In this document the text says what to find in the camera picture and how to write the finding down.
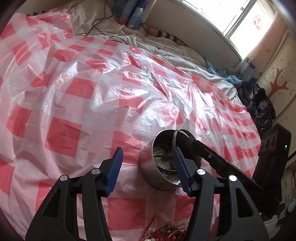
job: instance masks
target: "bed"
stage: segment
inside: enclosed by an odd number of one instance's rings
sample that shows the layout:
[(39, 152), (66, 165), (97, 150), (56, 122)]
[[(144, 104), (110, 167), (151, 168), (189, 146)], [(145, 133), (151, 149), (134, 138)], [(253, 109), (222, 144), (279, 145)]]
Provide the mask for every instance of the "bed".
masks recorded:
[[(96, 25), (101, 34), (92, 23), (103, 17), (104, 1), (76, 0), (37, 16), (16, 13), (1, 35), (0, 206), (23, 238), (59, 176), (84, 175), (118, 146), (123, 166), (102, 200), (112, 239), (138, 240), (154, 215), (159, 227), (186, 228), (194, 199), (152, 188), (138, 167), (162, 129), (186, 129), (249, 177), (255, 170), (260, 138), (235, 87), (190, 48), (114, 17)], [(216, 175), (205, 161), (202, 168)], [(80, 196), (77, 209), (85, 239)], [(218, 210), (215, 196), (213, 224)]]

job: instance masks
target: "black cable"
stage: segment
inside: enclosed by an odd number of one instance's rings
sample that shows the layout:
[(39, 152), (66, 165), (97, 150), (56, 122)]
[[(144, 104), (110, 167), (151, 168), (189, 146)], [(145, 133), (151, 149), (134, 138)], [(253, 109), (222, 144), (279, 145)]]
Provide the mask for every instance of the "black cable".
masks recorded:
[(126, 43), (126, 41), (124, 41), (122, 38), (120, 38), (120, 37), (118, 37), (118, 36), (106, 35), (106, 34), (104, 34), (102, 31), (100, 31), (100, 30), (96, 27), (101, 21), (103, 21), (103, 20), (105, 20), (105, 19), (112, 18), (112, 17), (114, 16), (114, 13), (112, 12), (112, 15), (111, 15), (110, 17), (107, 17), (107, 18), (106, 18), (106, 5), (107, 5), (107, 0), (105, 0), (105, 2), (104, 2), (104, 17), (103, 17), (103, 18), (97, 18), (97, 19), (95, 19), (95, 20), (93, 21), (93, 26), (90, 28), (90, 30), (88, 31), (88, 33), (86, 34), (86, 36), (89, 35), (89, 33), (91, 32), (91, 30), (92, 30), (93, 28), (96, 28), (96, 29), (97, 29), (102, 35), (104, 35), (104, 36), (109, 36), (109, 37), (111, 37), (111, 38), (118, 38), (118, 39), (122, 40), (126, 45), (128, 45), (128, 44)]

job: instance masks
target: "red and white checkered tablecloth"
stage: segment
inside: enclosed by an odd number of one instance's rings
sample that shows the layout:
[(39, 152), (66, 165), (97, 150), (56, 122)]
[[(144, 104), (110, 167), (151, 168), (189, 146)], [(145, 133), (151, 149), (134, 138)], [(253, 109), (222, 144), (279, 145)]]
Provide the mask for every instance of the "red and white checkered tablecloth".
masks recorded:
[[(16, 13), (0, 39), (0, 206), (22, 237), (60, 175), (84, 175), (118, 146), (123, 165), (103, 199), (113, 240), (138, 240), (154, 214), (160, 226), (186, 228), (194, 199), (152, 188), (138, 168), (141, 149), (162, 129), (187, 129), (253, 174), (256, 127), (208, 81), (141, 49), (75, 37), (65, 13)], [(202, 168), (214, 173), (205, 161)]]

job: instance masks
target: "patterned curtain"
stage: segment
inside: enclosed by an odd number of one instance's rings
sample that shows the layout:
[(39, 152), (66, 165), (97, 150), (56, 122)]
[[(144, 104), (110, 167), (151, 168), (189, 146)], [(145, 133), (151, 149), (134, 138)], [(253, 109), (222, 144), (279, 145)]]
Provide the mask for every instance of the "patterned curtain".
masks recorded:
[(251, 91), (264, 70), (277, 55), (287, 34), (288, 26), (277, 12), (273, 22), (258, 45), (243, 59), (236, 68), (228, 70), (242, 80), (242, 85)]
[(119, 24), (140, 29), (145, 23), (156, 0), (115, 0), (112, 11)]

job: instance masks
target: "window pane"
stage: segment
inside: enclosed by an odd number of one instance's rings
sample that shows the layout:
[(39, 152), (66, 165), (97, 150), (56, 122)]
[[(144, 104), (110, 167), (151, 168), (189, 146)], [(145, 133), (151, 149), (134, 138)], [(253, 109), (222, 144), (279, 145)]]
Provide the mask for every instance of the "window pane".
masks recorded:
[(242, 58), (259, 43), (272, 23), (272, 16), (258, 2), (254, 4), (245, 19), (230, 37)]
[(233, 19), (238, 18), (250, 0), (183, 0), (209, 20), (222, 33)]

